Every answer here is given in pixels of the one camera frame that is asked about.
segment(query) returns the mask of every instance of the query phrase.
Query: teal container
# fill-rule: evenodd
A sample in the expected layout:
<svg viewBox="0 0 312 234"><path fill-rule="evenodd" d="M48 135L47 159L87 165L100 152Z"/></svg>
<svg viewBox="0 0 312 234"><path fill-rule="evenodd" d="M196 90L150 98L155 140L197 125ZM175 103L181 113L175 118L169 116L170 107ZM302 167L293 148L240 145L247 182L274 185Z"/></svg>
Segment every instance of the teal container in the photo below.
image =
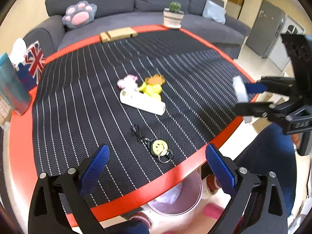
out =
<svg viewBox="0 0 312 234"><path fill-rule="evenodd" d="M0 94L18 115L23 115L32 97L16 75L7 53L0 56Z"/></svg>

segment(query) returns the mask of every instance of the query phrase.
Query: union jack box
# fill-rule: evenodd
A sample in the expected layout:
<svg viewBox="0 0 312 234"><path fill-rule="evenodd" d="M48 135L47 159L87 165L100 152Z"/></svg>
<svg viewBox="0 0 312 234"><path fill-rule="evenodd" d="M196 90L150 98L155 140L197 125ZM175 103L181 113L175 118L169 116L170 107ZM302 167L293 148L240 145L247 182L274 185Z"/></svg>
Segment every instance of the union jack box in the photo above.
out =
<svg viewBox="0 0 312 234"><path fill-rule="evenodd" d="M24 58L25 60L23 62L15 65L15 69L21 83L30 91L39 84L45 64L39 41L36 41L27 48Z"/></svg>

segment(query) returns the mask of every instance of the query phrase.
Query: paw-shaped pillow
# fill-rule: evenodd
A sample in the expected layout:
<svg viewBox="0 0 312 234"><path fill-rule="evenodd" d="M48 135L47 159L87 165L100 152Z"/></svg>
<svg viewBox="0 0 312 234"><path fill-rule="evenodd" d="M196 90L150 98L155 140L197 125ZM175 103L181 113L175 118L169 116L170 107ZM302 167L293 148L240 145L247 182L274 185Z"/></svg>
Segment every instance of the paw-shaped pillow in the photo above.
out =
<svg viewBox="0 0 312 234"><path fill-rule="evenodd" d="M75 29L86 25L94 20L97 6L81 1L76 5L71 5L66 10L66 15L62 18L63 25L69 29Z"/></svg>

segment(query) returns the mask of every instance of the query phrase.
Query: table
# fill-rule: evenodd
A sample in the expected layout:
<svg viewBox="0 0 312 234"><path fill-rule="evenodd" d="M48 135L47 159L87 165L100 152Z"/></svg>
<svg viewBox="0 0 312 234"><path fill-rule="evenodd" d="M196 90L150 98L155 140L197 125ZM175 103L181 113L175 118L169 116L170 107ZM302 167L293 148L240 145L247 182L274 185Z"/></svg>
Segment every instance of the table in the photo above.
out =
<svg viewBox="0 0 312 234"><path fill-rule="evenodd" d="M166 30L163 26L138 26L134 27L138 33L147 31L160 31ZM184 30L180 31L190 35L199 42L206 46L215 49L224 59L231 62L242 74L244 74L251 82L252 78L236 65L231 58L224 54L221 50L214 47L204 39ZM47 57L46 62L50 62L68 52L87 46L100 41L99 36L94 36L86 40L82 40L78 43L70 45L51 56ZM37 88L34 88L30 94L32 96L32 104L36 96ZM18 116L13 113L10 128L10 139L9 139L9 157L11 172L14 184L20 193L20 197L25 203L26 207L29 208L33 189L37 181L37 173L35 170L33 144L32 144L32 105L23 116ZM232 135L237 129L239 124L242 122L242 117L236 117L225 129L223 129L211 143L214 143L216 147L220 148L226 140ZM191 172L196 170L205 162L205 146L200 148L192 156L184 160L182 163L166 172L157 179L150 183L134 190L118 199L110 201L108 203L93 207L91 210L96 216L98 221L107 220L118 216L122 213L128 212L139 206L151 201L155 197L166 192L179 182L181 182ZM77 226L77 223L72 214L68 214L67 218L72 227Z"/></svg>

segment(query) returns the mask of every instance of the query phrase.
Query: union jack flag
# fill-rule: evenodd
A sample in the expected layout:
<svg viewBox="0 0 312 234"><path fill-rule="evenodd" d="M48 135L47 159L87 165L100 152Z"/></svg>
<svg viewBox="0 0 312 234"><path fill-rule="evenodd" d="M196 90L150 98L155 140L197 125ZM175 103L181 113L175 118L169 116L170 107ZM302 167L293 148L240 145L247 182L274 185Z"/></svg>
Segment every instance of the union jack flag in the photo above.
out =
<svg viewBox="0 0 312 234"><path fill-rule="evenodd" d="M27 55L25 55L25 66L28 67L28 71L32 78L36 79L36 84L39 83L43 71L43 64L43 52L40 48L39 41L36 41L27 49Z"/></svg>

